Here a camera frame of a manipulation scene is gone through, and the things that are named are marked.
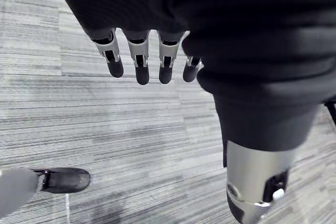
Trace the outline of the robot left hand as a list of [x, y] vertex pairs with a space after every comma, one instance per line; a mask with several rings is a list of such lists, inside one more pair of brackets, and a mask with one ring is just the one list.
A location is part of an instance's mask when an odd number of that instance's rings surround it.
[[106, 42], [150, 29], [187, 31], [223, 136], [227, 200], [257, 223], [281, 198], [296, 149], [335, 96], [335, 0], [65, 0], [86, 34]]

